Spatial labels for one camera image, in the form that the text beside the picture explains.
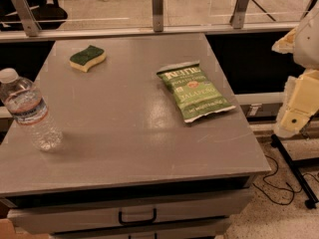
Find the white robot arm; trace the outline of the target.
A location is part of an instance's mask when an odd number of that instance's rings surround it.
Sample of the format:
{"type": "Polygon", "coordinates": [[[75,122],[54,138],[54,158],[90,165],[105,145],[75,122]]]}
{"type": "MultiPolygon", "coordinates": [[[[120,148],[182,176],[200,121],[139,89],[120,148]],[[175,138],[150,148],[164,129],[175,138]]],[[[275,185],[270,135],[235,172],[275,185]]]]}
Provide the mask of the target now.
{"type": "Polygon", "coordinates": [[[289,138],[319,111],[319,8],[312,8],[297,27],[274,43],[272,50],[291,53],[294,63],[305,69],[298,78],[288,77],[273,128],[277,136],[289,138]]]}

